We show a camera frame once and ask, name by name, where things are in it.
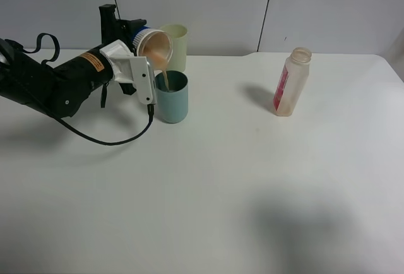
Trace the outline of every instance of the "blue plastic cup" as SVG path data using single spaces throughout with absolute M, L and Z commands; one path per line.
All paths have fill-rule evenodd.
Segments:
M 188 114 L 188 78 L 178 71 L 167 71 L 167 78 L 169 91 L 163 73 L 156 76 L 157 107 L 164 121 L 176 124 Z

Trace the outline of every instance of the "bottle cap opening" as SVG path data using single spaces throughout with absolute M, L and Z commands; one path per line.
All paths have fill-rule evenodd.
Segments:
M 311 61 L 311 51 L 307 48 L 298 47 L 293 50 L 291 56 L 298 63 L 307 64 Z

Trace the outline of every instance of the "white table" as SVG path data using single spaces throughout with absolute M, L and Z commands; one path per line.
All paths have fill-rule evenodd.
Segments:
M 403 273 L 404 84 L 381 57 L 315 54 L 277 117 L 287 56 L 190 56 L 186 120 L 120 147 L 0 99 L 0 272 Z M 119 86 L 99 101 L 67 121 L 107 141 L 146 125 Z

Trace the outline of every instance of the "bottle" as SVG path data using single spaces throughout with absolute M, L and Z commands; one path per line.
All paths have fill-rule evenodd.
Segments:
M 306 80 L 309 77 L 310 60 L 310 50 L 301 47 L 294 49 L 292 54 L 286 59 L 273 98 L 276 115 L 292 115 L 300 93 L 302 93 Z

